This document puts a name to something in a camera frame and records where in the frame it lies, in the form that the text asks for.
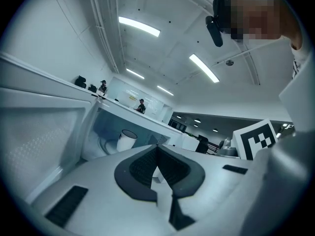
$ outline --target ceiling light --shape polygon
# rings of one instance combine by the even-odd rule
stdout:
[[[170,95],[174,96],[171,92],[165,90],[164,88],[161,88],[160,86],[158,86],[158,88],[161,89],[161,90],[163,90],[164,92],[167,92],[167,93],[169,93]]]
[[[160,30],[154,29],[151,26],[145,25],[143,23],[140,23],[140,22],[128,19],[128,18],[119,17],[119,23],[133,26],[133,27],[136,27],[140,30],[144,30],[148,33],[151,33],[152,35],[154,35],[156,37],[158,37],[160,32],[161,32]]]
[[[144,77],[143,77],[143,76],[141,76],[141,75],[135,73],[134,71],[131,71],[131,70],[129,70],[128,68],[127,68],[127,71],[128,71],[129,73],[132,73],[132,74],[134,74],[134,75],[136,75],[136,76],[138,76],[138,77],[140,77],[141,79],[144,80]]]
[[[190,59],[197,66],[199,66],[200,69],[204,71],[214,83],[219,82],[218,78],[213,74],[213,72],[195,54],[191,55]]]

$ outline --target ceiling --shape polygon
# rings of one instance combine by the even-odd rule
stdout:
[[[175,97],[182,96],[186,90],[193,90],[196,81],[202,87],[214,87],[214,83],[189,59],[196,54],[219,78],[216,90],[232,91],[239,85],[256,85],[281,91],[291,79],[289,41],[280,39],[275,43],[260,41],[245,45],[223,35],[223,46],[216,47],[205,27],[206,16],[213,14],[212,1],[118,0],[119,16],[161,31],[159,37],[155,37],[120,24],[125,67],[119,67],[119,72],[125,73],[127,67],[144,76],[143,83],[147,86],[156,88],[160,85],[173,92]],[[233,66],[224,62],[263,44],[268,45],[232,58]]]
[[[213,129],[217,129],[220,134],[225,135],[227,137],[232,137],[233,131],[248,127],[253,125],[261,120],[253,120],[253,119],[241,119],[241,118],[230,118],[230,117],[221,117],[221,116],[210,116],[210,115],[197,115],[197,114],[183,114],[174,112],[172,116],[175,120],[182,122],[183,124],[187,124],[193,126],[194,124],[198,125],[199,129],[203,129],[206,131],[212,131]],[[194,120],[200,119],[201,123],[197,123]],[[284,122],[274,122],[271,124],[277,133],[282,124]]]

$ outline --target person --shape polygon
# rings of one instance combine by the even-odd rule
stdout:
[[[292,78],[313,53],[304,27],[284,0],[214,0],[213,10],[215,16],[211,17],[214,23],[211,26],[215,25],[221,32],[230,34],[237,42],[279,39],[281,36],[289,38],[294,55]],[[216,42],[216,34],[213,36],[209,31]],[[222,45],[222,39],[219,42],[217,46]]]
[[[144,106],[144,99],[141,99],[141,100],[140,100],[140,105],[139,105],[139,107],[138,107],[137,109],[135,109],[135,110],[138,111],[138,112],[140,112],[140,113],[142,113],[142,114],[145,113],[146,107]]]
[[[106,80],[101,81],[102,85],[100,86],[100,88],[98,90],[100,90],[103,93],[106,93],[107,91],[107,86],[106,86]]]

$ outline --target white cup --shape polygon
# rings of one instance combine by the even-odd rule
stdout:
[[[123,130],[120,135],[119,139],[117,141],[117,151],[121,152],[127,149],[131,149],[134,143],[137,140],[137,135],[132,133],[129,130]]]

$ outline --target fluorescent light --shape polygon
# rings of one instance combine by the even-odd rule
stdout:
[[[218,78],[213,74],[213,72],[195,54],[191,55],[190,59],[197,66],[199,66],[200,69],[204,71],[214,83],[219,82]]]
[[[155,37],[158,37],[160,34],[160,30],[154,29],[151,26],[145,25],[143,23],[128,19],[128,18],[123,18],[123,17],[119,17],[119,23],[121,24],[125,24],[125,25],[129,25],[129,26],[133,26],[136,27],[140,30],[144,30],[148,33],[151,33],[152,35],[154,35]]]
[[[133,73],[134,75],[136,75],[136,76],[138,76],[138,77],[140,77],[141,79],[144,80],[144,77],[143,77],[143,76],[141,76],[141,75],[135,73],[134,71],[131,71],[131,70],[129,70],[128,68],[127,68],[127,71],[128,71],[129,73]]]
[[[162,89],[164,92],[167,92],[167,93],[169,93],[170,95],[174,96],[171,92],[165,90],[164,88],[161,88],[160,86],[158,86],[158,88],[159,88],[159,89]]]

